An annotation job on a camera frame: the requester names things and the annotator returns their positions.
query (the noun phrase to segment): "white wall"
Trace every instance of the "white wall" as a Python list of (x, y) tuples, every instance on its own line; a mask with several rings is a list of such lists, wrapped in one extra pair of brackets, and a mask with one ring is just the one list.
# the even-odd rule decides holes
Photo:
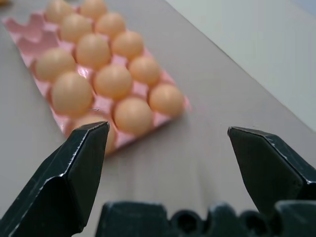
[(289, 0), (167, 2), (316, 131), (314, 16)]

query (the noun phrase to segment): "egg carton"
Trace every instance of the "egg carton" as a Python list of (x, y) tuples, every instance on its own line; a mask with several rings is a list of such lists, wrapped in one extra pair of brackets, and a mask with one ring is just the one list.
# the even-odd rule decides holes
[[(74, 6), (76, 12), (79, 12), (79, 7)], [(53, 114), (53, 117), (60, 127), (63, 134), (67, 137), (72, 131), (72, 126), (74, 120), (70, 117), (59, 115), (55, 112), (51, 99), (50, 99), (50, 91), (52, 84), (48, 82), (42, 82), (37, 79), (35, 73), (35, 63), (39, 55), (41, 55), (46, 50), (53, 48), (53, 47), (61, 47), (66, 51), (72, 53), (74, 59), (76, 60), (74, 53), (76, 45), (62, 41), (59, 37), (59, 25), (52, 24), (46, 21), (44, 11), (34, 12), (30, 15), (29, 21), (26, 24), (20, 24), (13, 18), (5, 18), (3, 19), (3, 23), (9, 32), (12, 40), (16, 44), (17, 48), (21, 53), (21, 57), (24, 61), (26, 67), (32, 73), (32, 76), (35, 80), (35, 83), (41, 92), (42, 96), (48, 101), (50, 104), (50, 108)], [(102, 35), (102, 37), (109, 42), (109, 37), (106, 35)], [(144, 49), (143, 55), (150, 56), (150, 52)], [(111, 59), (111, 64), (121, 64), (127, 66), (128, 60), (124, 57), (118, 56), (113, 54)], [(79, 65), (77, 63), (77, 72), (89, 80), (92, 83), (93, 77), (95, 75), (95, 71)], [(161, 69), (161, 77), (159, 83), (170, 83), (175, 84), (174, 80), (171, 76), (163, 69)], [(144, 99), (147, 102), (149, 87), (146, 84), (137, 82), (133, 80), (133, 89), (130, 95), (128, 96), (137, 96)], [(114, 150), (136, 140), (138, 137), (127, 134), (123, 131), (120, 131), (112, 118), (112, 109), (114, 106), (119, 103), (119, 101), (113, 101), (111, 98), (105, 98), (99, 96), (93, 91), (94, 93), (94, 103), (91, 107), (91, 111), (89, 113), (101, 113), (113, 126), (115, 129), (115, 142), (114, 142)], [(190, 103), (185, 97), (184, 99), (184, 107), (190, 108)], [(154, 119), (153, 119), (153, 128), (152, 130), (162, 126), (163, 124), (173, 120), (173, 118), (153, 111)]]

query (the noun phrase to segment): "table surface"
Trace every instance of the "table surface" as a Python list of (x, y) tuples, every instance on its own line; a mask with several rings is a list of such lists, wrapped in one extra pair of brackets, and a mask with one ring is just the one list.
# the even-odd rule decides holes
[[(47, 1), (12, 0), (0, 17), (26, 22)], [(163, 0), (107, 0), (128, 28), (188, 96), (192, 111), (104, 162), (98, 194), (83, 233), (95, 233), (102, 204), (113, 200), (159, 201), (169, 215), (230, 203), (237, 212), (255, 209), (227, 136), (229, 126), (279, 135), (316, 166), (316, 135), (247, 75), (207, 37)], [(64, 137), (50, 108), (0, 26), (0, 216), (40, 163)]]

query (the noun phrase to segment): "pink egg carton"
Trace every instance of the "pink egg carton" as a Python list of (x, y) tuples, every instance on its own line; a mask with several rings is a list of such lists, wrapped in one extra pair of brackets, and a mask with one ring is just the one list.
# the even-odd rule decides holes
[[(52, 84), (47, 82), (42, 82), (37, 79), (34, 65), (36, 63), (37, 57), (41, 55), (44, 51), (52, 48), (52, 47), (61, 47), (67, 50), (68, 52), (72, 53), (74, 56), (76, 46), (72, 43), (68, 43), (65, 41), (60, 40), (59, 38), (59, 26), (55, 24), (51, 24), (46, 21), (44, 12), (34, 12), (31, 14), (29, 22), (26, 24), (20, 24), (16, 22), (13, 18), (6, 18), (3, 20), (3, 23), (9, 32), (11, 38), (13, 39), (14, 43), (17, 45), (18, 49), (20, 50), (22, 59), (25, 65), (31, 71), (33, 78), (37, 87), (39, 88), (43, 97), (50, 103), (51, 111), (56, 120), (58, 126), (65, 134), (68, 136), (72, 130), (73, 120), (67, 116), (62, 116), (56, 114), (54, 108), (52, 106), (50, 100), (50, 89)], [(110, 44), (109, 38), (105, 35), (102, 35), (106, 41)], [(150, 52), (145, 48), (144, 55), (152, 57)], [(126, 58), (120, 57), (118, 55), (112, 55), (111, 64), (121, 64), (127, 66), (128, 61)], [(83, 67), (81, 65), (77, 65), (77, 72), (92, 82), (95, 71), (90, 68)], [(173, 79), (171, 76), (165, 71), (161, 71), (161, 78), (160, 83), (170, 83), (174, 84)], [(143, 98), (147, 101), (149, 88), (146, 84), (142, 84), (137, 81), (133, 81), (133, 90), (129, 96), (137, 96)], [(112, 119), (112, 109), (119, 103), (119, 101), (113, 101), (110, 98), (104, 98), (97, 95), (94, 91), (94, 103), (91, 107), (91, 112), (88, 113), (102, 113), (107, 119), (110, 120), (112, 126), (116, 131), (116, 140), (115, 140), (115, 149), (122, 147), (136, 139), (134, 135), (124, 133), (117, 129), (115, 123)], [(190, 103), (188, 99), (185, 97), (184, 100), (184, 107), (190, 108)], [(153, 129), (162, 126), (163, 124), (171, 121), (173, 118), (163, 115), (161, 113), (155, 112), (154, 113), (154, 120), (153, 120)]]

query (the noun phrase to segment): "gray tabletop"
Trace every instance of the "gray tabletop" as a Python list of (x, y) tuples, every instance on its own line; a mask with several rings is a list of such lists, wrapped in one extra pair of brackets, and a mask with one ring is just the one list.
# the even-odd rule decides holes
[[(0, 17), (21, 22), (47, 0), (12, 0)], [(227, 136), (229, 126), (279, 135), (316, 166), (316, 135), (163, 0), (107, 0), (126, 17), (146, 46), (188, 96), (192, 111), (105, 160), (83, 233), (93, 236), (104, 202), (159, 201), (169, 215), (229, 202), (237, 212), (255, 209)], [(64, 137), (19, 52), (0, 26), (0, 217)]]

